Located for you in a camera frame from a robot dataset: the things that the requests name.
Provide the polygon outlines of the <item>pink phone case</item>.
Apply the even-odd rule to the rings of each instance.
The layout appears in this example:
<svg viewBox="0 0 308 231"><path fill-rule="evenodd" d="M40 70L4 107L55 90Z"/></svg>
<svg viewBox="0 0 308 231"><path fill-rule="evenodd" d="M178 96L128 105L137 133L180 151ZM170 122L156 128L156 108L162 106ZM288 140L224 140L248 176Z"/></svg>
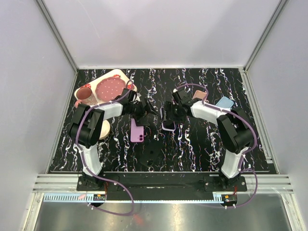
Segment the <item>pink phone case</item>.
<svg viewBox="0 0 308 231"><path fill-rule="evenodd" d="M192 100L194 102L196 101L201 101L201 102L205 102L207 99L208 93L206 91L201 91L201 90L196 90Z"/></svg>

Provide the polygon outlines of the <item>black bare phone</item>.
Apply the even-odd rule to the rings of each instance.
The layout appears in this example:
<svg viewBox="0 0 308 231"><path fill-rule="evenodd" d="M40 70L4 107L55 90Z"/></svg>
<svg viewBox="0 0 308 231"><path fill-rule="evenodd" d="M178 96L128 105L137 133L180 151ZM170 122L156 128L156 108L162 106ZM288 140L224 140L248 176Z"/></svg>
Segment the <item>black bare phone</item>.
<svg viewBox="0 0 308 231"><path fill-rule="evenodd" d="M151 167L161 152L158 144L144 145L139 155L139 162L145 167Z"/></svg>

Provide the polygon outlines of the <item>light blue phone case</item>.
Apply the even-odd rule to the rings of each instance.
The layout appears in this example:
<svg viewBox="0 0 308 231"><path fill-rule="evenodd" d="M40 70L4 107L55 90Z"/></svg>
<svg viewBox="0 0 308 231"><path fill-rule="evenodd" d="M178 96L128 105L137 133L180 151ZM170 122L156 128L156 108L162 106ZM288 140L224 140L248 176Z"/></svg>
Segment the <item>light blue phone case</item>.
<svg viewBox="0 0 308 231"><path fill-rule="evenodd" d="M224 108L224 109L231 109L234 105L234 102L223 96L217 103L216 103L216 106L217 107L220 107L220 108Z"/></svg>

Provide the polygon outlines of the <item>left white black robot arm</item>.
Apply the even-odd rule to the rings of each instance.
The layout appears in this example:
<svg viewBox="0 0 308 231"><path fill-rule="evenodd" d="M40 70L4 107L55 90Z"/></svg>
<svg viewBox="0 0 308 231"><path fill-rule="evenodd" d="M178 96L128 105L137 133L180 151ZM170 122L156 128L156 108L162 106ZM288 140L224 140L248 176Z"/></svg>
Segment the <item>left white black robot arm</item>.
<svg viewBox="0 0 308 231"><path fill-rule="evenodd" d="M71 121L69 136L75 142L83 165L83 173L88 175L87 185L97 191L103 187L104 179L99 176L102 166L97 153L103 122L124 115L131 115L130 141L144 141L144 127L149 114L158 115L148 98L140 99L136 91L124 88L114 100L89 106L80 103Z"/></svg>

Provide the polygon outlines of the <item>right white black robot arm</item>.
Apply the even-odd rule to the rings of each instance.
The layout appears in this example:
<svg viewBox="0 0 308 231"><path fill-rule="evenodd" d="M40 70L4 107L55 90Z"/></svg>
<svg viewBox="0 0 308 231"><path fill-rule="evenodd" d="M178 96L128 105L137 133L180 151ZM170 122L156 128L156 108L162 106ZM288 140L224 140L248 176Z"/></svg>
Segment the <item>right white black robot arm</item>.
<svg viewBox="0 0 308 231"><path fill-rule="evenodd" d="M207 91L198 90L190 97L183 87L174 89L173 101L166 101L160 109L162 129L174 131L175 125L185 123L189 116L216 125L226 149L217 184L229 191L243 172L245 154L256 147L257 136L242 108L228 109L206 103L207 96Z"/></svg>

